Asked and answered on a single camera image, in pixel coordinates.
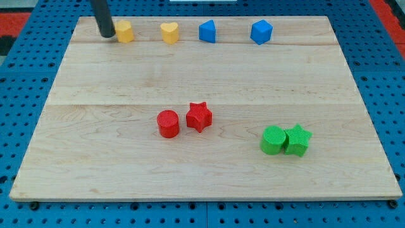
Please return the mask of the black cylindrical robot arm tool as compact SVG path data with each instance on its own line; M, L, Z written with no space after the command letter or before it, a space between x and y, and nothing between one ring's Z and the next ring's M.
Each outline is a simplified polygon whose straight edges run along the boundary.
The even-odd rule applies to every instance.
M111 38L115 35L115 26L111 17L107 0L90 0L100 35Z

